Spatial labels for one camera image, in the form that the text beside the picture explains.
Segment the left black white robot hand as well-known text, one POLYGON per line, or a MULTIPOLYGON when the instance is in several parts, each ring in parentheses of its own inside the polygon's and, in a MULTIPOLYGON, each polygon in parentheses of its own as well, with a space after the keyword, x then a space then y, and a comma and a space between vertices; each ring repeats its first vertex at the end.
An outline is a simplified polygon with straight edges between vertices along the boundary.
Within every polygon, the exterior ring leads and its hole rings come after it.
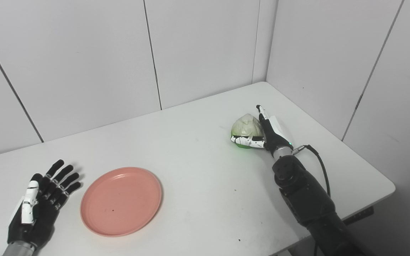
POLYGON ((73 165, 57 160, 43 175, 32 176, 8 227, 7 244, 24 243, 34 250, 50 240, 60 209, 81 188, 73 165))

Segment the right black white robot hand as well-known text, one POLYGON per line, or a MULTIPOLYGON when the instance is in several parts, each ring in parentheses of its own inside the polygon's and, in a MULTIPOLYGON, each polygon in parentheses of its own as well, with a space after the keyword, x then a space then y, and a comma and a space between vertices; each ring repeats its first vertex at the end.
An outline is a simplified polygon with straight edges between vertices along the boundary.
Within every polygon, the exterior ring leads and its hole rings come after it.
POLYGON ((231 134, 230 140, 240 147, 257 148, 269 151, 273 158, 293 155, 293 145, 283 135, 283 130, 275 116, 268 116, 262 105, 256 105, 259 112, 258 121, 255 122, 252 118, 251 122, 243 122, 244 124, 252 124, 254 128, 259 128, 262 136, 244 136, 231 134))

